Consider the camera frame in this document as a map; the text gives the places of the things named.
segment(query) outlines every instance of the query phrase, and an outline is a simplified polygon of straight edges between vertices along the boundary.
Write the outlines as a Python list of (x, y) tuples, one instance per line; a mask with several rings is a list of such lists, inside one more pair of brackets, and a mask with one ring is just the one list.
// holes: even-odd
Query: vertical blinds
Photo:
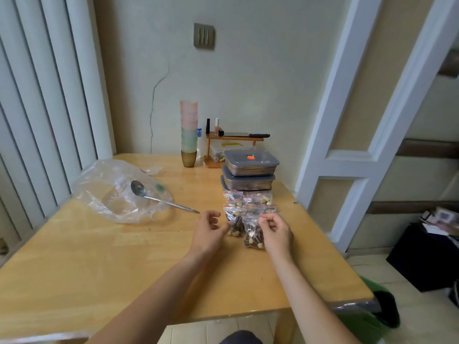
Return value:
[(0, 234), (27, 239), (113, 154), (92, 0), (0, 0)]

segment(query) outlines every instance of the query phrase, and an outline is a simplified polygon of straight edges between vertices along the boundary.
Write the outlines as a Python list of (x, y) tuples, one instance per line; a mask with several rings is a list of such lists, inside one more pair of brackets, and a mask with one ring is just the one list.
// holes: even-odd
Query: stainless steel food container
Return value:
[(233, 189), (237, 191), (252, 191), (252, 190), (269, 190), (275, 175), (266, 176), (233, 176), (226, 165), (222, 166), (223, 175), (221, 177), (223, 188)]
[(224, 156), (233, 176), (272, 175), (279, 165), (275, 156), (263, 150), (228, 150)]

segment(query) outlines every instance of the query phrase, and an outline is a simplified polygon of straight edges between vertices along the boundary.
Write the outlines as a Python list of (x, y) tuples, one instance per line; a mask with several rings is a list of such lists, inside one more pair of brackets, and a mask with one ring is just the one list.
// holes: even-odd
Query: stacked plastic cup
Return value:
[(182, 162), (190, 168), (196, 161), (198, 146), (198, 103), (180, 101), (182, 126)]

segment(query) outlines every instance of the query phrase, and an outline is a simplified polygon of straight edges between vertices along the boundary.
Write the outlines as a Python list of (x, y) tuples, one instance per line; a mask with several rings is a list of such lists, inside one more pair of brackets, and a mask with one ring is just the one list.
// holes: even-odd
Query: spoon handle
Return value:
[[(144, 197), (144, 198), (148, 198), (148, 199), (160, 201), (159, 199), (152, 198), (152, 197)], [(178, 204), (175, 204), (175, 203), (171, 203), (171, 202), (169, 202), (169, 201), (164, 201), (164, 202), (165, 202), (166, 204), (171, 205), (171, 206), (175, 206), (176, 208), (183, 209), (183, 210), (187, 210), (187, 211), (191, 211), (191, 212), (193, 212), (193, 213), (195, 213), (195, 214), (199, 214), (199, 211), (193, 210), (193, 209), (190, 209), (190, 208), (187, 208), (186, 206), (178, 205)]]

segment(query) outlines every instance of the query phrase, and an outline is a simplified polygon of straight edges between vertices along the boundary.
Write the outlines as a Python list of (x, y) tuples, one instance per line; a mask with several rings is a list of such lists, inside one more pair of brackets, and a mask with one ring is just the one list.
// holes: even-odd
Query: forearm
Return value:
[(305, 342), (359, 343), (326, 306), (292, 260), (279, 259), (274, 261), (274, 266)]
[(89, 344), (156, 343), (203, 264), (187, 254), (89, 340)]

